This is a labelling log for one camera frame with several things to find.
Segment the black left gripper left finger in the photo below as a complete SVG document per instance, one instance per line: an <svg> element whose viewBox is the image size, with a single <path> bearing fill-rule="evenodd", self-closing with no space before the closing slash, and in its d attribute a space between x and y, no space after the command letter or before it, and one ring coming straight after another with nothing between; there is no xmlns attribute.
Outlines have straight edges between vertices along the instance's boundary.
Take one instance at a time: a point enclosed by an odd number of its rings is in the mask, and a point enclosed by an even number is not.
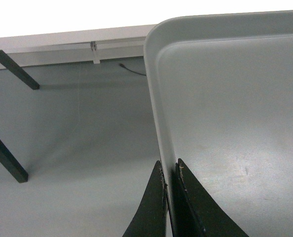
<svg viewBox="0 0 293 237"><path fill-rule="evenodd" d="M124 237L164 237L168 203L167 185L160 161L156 161L140 205Z"/></svg>

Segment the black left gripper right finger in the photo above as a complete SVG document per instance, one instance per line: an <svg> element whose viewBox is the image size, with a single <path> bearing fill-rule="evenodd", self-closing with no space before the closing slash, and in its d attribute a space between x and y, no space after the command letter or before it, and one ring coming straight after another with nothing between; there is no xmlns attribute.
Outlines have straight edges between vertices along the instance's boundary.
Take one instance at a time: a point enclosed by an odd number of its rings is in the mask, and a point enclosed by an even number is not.
<svg viewBox="0 0 293 237"><path fill-rule="evenodd" d="M182 159L172 173L171 224L175 237L246 237Z"/></svg>

